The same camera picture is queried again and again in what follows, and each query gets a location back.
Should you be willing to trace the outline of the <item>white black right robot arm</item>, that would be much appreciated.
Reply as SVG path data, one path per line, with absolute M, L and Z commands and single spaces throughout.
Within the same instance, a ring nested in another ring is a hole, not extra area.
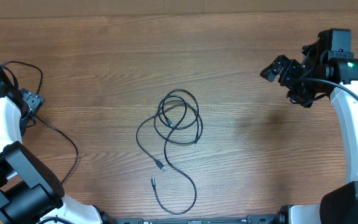
M 339 121 L 346 158 L 345 184 L 311 205 L 285 205 L 275 215 L 247 216 L 257 223 L 358 223 L 358 58 L 349 29 L 328 29 L 305 45 L 302 62 L 279 55 L 261 77 L 288 88 L 294 105 L 309 108 L 330 99 Z

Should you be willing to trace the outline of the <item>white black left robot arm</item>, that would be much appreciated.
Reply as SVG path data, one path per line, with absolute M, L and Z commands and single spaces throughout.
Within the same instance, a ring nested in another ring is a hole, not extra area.
M 0 65 L 0 222 L 112 223 L 104 211 L 66 195 L 61 180 L 23 145 L 44 98 L 19 89 L 8 73 Z

